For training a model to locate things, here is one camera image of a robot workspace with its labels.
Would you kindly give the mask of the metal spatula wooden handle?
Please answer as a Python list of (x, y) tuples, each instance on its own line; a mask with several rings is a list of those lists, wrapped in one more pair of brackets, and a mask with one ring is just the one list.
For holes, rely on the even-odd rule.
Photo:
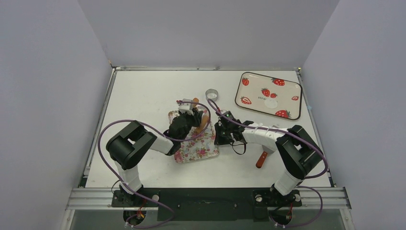
[(255, 164), (256, 168), (258, 168), (258, 169), (262, 168), (268, 154), (269, 153), (265, 150), (262, 152), (262, 154), (260, 155), (259, 159), (257, 160), (257, 162)]

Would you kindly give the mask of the flat round dumpling wrapper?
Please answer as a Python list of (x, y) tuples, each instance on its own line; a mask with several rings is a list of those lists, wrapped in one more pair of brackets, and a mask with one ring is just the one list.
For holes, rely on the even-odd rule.
[(269, 109), (275, 109), (275, 108), (278, 107), (278, 101), (276, 99), (274, 99), (274, 98), (267, 98), (264, 101), (264, 104)]

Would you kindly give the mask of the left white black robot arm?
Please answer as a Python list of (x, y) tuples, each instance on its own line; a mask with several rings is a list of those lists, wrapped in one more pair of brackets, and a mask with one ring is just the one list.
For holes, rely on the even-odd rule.
[(167, 156), (174, 155), (181, 144), (196, 138), (188, 137), (193, 129), (206, 127), (209, 117), (202, 110), (193, 108), (190, 112), (181, 112), (174, 117), (163, 135), (155, 135), (145, 129), (143, 123), (130, 120), (129, 124), (115, 134), (106, 144), (111, 159), (117, 166), (120, 188), (125, 191), (124, 200), (131, 206), (142, 202), (142, 183), (139, 178), (138, 164), (149, 150), (158, 151)]

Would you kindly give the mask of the floral pattern tray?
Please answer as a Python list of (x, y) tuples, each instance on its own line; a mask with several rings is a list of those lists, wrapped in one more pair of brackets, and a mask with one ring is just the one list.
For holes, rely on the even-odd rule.
[[(198, 105), (196, 109), (208, 116), (208, 111), (204, 107)], [(180, 116), (178, 111), (170, 111), (168, 113), (169, 124), (172, 120)], [(183, 139), (194, 138), (200, 132), (196, 132), (197, 127), (192, 127), (189, 134)], [(176, 163), (187, 163), (192, 161), (206, 160), (219, 155), (219, 147), (214, 144), (215, 128), (210, 122), (207, 129), (201, 136), (191, 141), (181, 142), (179, 150), (173, 155)]]

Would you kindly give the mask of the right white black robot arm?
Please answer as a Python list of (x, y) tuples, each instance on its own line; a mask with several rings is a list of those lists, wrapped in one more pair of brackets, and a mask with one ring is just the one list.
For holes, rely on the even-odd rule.
[(214, 127), (216, 145), (233, 146), (235, 142), (240, 142), (243, 146), (261, 145), (266, 152), (279, 152), (285, 167), (284, 172), (268, 192), (254, 195), (255, 200), (262, 198), (271, 207), (299, 202), (296, 187), (309, 179), (309, 173), (325, 160), (321, 149), (300, 125), (280, 129), (253, 121), (242, 123), (230, 111), (226, 111), (219, 116)]

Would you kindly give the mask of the aluminium front rail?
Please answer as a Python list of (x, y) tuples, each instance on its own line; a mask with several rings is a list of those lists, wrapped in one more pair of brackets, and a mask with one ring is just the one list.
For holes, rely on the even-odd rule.
[[(316, 187), (322, 196), (323, 209), (351, 209), (344, 187)], [(319, 196), (307, 188), (299, 188), (301, 209), (319, 208)], [(73, 188), (65, 210), (135, 210), (135, 207), (112, 206), (113, 194), (109, 188)]]

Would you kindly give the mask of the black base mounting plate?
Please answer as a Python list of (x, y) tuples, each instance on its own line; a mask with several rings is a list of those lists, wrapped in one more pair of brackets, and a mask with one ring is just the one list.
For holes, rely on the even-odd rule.
[(141, 195), (152, 198), (169, 208), (145, 201), (137, 195), (128, 195), (120, 188), (113, 192), (112, 207), (158, 208), (158, 220), (172, 218), (174, 221), (234, 221), (251, 219), (266, 221), (282, 208), (301, 207), (298, 190), (282, 196), (269, 188), (141, 188)]

